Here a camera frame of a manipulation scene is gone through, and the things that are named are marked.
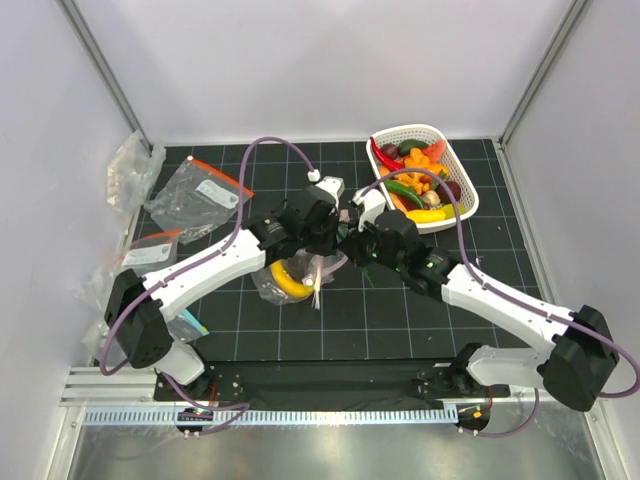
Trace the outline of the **green toy scallion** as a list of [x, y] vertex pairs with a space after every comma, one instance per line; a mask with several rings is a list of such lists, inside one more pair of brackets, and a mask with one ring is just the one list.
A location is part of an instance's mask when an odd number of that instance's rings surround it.
[[334, 275], [347, 264], [355, 265], [355, 261], [339, 249], [334, 253], [321, 255], [319, 248], [309, 247], [305, 253], [309, 255], [310, 260], [307, 274], [303, 278], [303, 285], [312, 289], [312, 307], [319, 311], [322, 287], [330, 283]]

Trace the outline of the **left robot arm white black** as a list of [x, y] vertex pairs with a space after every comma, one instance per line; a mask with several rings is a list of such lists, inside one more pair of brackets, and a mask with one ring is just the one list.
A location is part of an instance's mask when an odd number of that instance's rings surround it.
[[193, 347], [173, 339], [168, 322], [219, 287], [301, 250], [332, 254], [343, 191], [341, 179], [326, 177], [173, 266], [142, 276], [133, 269], [122, 271], [104, 315], [108, 343], [120, 346], [131, 367], [161, 370], [188, 399], [204, 398], [212, 377]]

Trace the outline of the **clear pink-dotted zip bag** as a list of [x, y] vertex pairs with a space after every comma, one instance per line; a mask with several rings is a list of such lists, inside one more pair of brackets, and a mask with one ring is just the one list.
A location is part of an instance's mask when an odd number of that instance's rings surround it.
[[[293, 257], [278, 261], [284, 264], [285, 269], [293, 279], [303, 283], [303, 278], [308, 271], [309, 260], [310, 257], [305, 253], [305, 250], [299, 250]], [[312, 307], [312, 293], [306, 298], [293, 298], [286, 295], [275, 283], [271, 275], [270, 266], [251, 274], [251, 279], [262, 300], [276, 306], [297, 304], [310, 300]]]

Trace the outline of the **yellow toy banana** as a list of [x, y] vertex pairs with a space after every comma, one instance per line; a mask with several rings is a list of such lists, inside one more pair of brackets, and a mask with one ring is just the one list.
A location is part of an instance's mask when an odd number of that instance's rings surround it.
[[270, 271], [277, 286], [290, 297], [306, 298], [313, 292], [312, 286], [293, 279], [281, 261], [274, 262], [270, 266]]

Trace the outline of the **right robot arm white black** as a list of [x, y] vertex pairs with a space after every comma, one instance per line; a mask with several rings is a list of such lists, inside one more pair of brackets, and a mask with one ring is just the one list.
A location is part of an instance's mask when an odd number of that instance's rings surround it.
[[469, 311], [525, 342], [523, 348], [471, 343], [462, 349], [450, 372], [460, 395], [495, 384], [538, 388], [581, 412], [604, 397], [620, 352], [600, 311], [587, 305], [572, 311], [511, 288], [431, 245], [396, 211], [349, 229], [339, 247], [356, 265], [380, 264], [413, 292]]

